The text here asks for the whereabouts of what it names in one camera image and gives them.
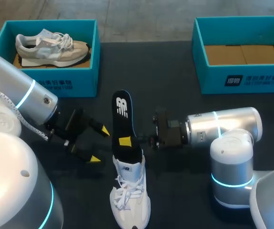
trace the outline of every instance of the white sneaker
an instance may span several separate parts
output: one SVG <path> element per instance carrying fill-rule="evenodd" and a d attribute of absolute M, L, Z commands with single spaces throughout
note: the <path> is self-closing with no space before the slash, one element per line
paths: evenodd
<path fill-rule="evenodd" d="M 151 201 L 147 194 L 145 158 L 142 163 L 128 164 L 116 160 L 120 188 L 113 188 L 109 199 L 114 217 L 122 229 L 144 229 L 151 213 Z"/>
<path fill-rule="evenodd" d="M 43 29 L 33 37 L 16 36 L 16 50 L 23 67 L 52 64 L 68 67 L 81 61 L 89 51 L 85 42 L 73 41 L 68 34 Z"/>

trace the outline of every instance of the teal box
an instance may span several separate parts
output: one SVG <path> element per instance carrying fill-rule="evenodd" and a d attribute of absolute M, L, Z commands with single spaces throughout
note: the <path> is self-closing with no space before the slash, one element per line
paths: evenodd
<path fill-rule="evenodd" d="M 209 65 L 204 47 L 274 46 L 274 16 L 196 18 L 191 45 L 202 94 L 274 93 L 274 64 Z"/>
<path fill-rule="evenodd" d="M 100 61 L 100 38 L 96 20 L 6 21 L 0 31 L 0 56 L 13 63 L 18 34 L 34 36 L 47 29 L 68 33 L 73 40 L 92 48 L 89 68 L 21 69 L 58 97 L 95 97 Z"/>

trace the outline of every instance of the black table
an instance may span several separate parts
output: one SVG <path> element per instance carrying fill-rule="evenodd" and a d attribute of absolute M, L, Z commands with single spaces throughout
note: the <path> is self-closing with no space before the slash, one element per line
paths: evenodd
<path fill-rule="evenodd" d="M 96 98 L 60 99 L 60 106 L 84 107 L 112 130 L 111 97 L 114 91 L 130 92 L 136 133 L 154 130 L 151 117 L 157 106 L 170 118 L 253 106 L 262 118 L 263 137 L 254 146 L 254 169 L 274 169 L 274 94 L 201 95 L 190 42 L 102 43 Z M 81 162 L 66 156 L 61 141 L 43 142 L 23 129 L 22 139 L 34 150 L 63 204 L 64 229 L 116 229 L 109 193 L 116 177 L 110 139 L 86 131 L 78 146 L 106 159 L 101 173 L 83 173 Z M 210 187 L 210 156 L 206 150 L 154 152 L 146 156 L 148 195 L 151 199 L 149 229 L 249 229 L 249 210 L 231 210 L 217 204 Z"/>

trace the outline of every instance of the shoe tongue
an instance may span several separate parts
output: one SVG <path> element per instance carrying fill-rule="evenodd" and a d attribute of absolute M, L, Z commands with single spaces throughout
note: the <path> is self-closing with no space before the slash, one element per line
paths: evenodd
<path fill-rule="evenodd" d="M 43 29 L 39 34 L 38 34 L 39 37 L 46 37 L 46 38 L 53 38 L 53 33 L 46 30 L 46 29 Z"/>
<path fill-rule="evenodd" d="M 137 182 L 140 178 L 141 164 L 129 164 L 117 160 L 118 171 L 122 178 L 129 182 Z"/>
<path fill-rule="evenodd" d="M 49 39 L 49 38 L 45 38 L 45 37 L 37 37 L 36 38 L 36 45 L 39 45 L 39 43 L 41 41 L 46 41 L 46 42 L 49 42 L 51 44 L 57 43 L 57 41 L 55 39 Z"/>

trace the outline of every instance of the new balance logo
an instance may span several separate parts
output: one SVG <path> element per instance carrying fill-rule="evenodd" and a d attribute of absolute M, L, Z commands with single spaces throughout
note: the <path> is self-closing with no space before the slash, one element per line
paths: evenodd
<path fill-rule="evenodd" d="M 122 116 L 127 118 L 127 105 L 126 105 L 126 100 L 125 99 L 120 99 L 119 97 L 116 98 L 117 102 L 117 113 L 121 114 Z"/>

